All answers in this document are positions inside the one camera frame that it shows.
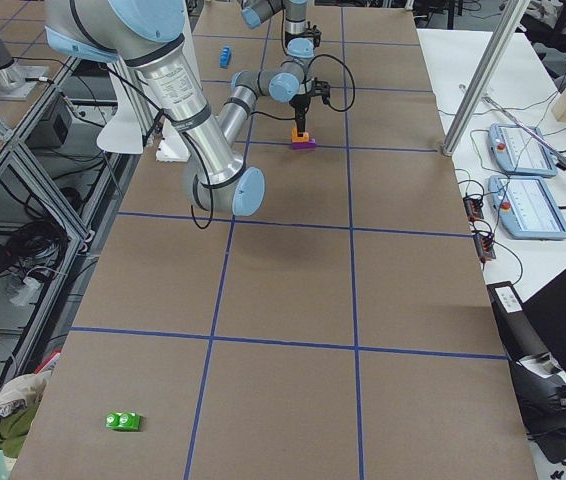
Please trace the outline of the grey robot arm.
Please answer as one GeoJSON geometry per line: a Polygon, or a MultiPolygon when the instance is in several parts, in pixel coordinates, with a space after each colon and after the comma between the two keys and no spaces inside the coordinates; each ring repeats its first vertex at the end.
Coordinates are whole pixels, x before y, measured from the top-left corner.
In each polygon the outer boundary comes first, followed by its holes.
{"type": "Polygon", "coordinates": [[[281,13],[284,49],[296,39],[306,39],[314,48],[320,46],[322,32],[307,19],[306,0],[246,0],[239,1],[239,5],[242,18],[250,29],[260,27],[281,13]]]}
{"type": "Polygon", "coordinates": [[[314,96],[329,85],[312,74],[320,32],[307,23],[304,1],[249,1],[242,17],[257,28],[284,14],[286,59],[274,70],[242,71],[220,114],[208,100],[184,55],[186,8],[180,1],[49,1],[49,45],[68,56],[102,63],[123,61],[138,71],[155,94],[160,110],[191,154],[183,186],[192,205],[209,212],[250,216],[262,204],[261,170],[246,165],[232,145],[262,96],[294,110],[292,142],[312,146],[305,116],[314,96]]]}

